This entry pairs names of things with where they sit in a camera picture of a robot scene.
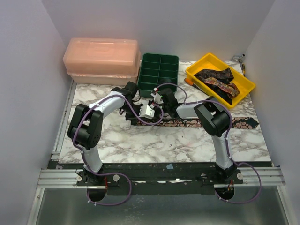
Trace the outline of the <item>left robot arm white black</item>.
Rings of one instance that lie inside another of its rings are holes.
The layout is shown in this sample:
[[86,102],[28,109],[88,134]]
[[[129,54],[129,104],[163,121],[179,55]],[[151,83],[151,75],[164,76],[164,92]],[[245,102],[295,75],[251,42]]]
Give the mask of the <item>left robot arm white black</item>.
[[135,105],[134,97],[138,86],[128,82],[124,88],[113,88],[111,92],[94,106],[79,104],[76,106],[67,135],[73,145],[81,151],[84,168],[88,171],[88,180],[93,185],[103,182],[97,144],[101,137],[103,120],[113,111],[119,109],[125,113],[125,120],[137,121],[142,105]]

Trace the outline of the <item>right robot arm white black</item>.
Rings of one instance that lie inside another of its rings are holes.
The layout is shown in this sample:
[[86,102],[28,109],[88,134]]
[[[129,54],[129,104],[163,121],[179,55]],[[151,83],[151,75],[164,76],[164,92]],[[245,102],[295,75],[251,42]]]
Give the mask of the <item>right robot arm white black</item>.
[[213,96],[205,100],[190,103],[179,103],[170,88],[158,94],[155,88],[151,96],[154,102],[162,102],[162,108],[171,118],[198,118],[201,126],[211,136],[216,153],[216,165],[213,178],[225,184],[233,178],[236,166],[231,158],[229,130],[233,119],[228,110]]

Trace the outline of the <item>dark floral rose tie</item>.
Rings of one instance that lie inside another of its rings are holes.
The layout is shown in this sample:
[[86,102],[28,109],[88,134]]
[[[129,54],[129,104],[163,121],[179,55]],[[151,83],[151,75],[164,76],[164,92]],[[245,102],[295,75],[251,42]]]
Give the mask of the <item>dark floral rose tie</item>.
[[[259,122],[252,117],[234,117],[232,120],[232,128],[236,129],[256,129]],[[199,119],[173,119],[164,118],[159,124],[160,127],[190,127],[201,128],[202,124]]]

